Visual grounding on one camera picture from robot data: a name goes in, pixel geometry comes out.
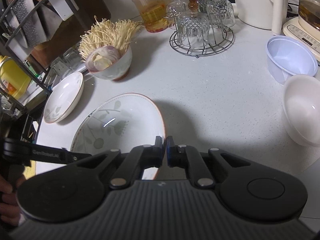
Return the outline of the left hand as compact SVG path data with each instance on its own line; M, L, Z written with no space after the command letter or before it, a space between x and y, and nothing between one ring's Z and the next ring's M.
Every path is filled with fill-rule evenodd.
M25 222L25 216L21 213L17 204L16 190L1 177L1 229L10 232Z

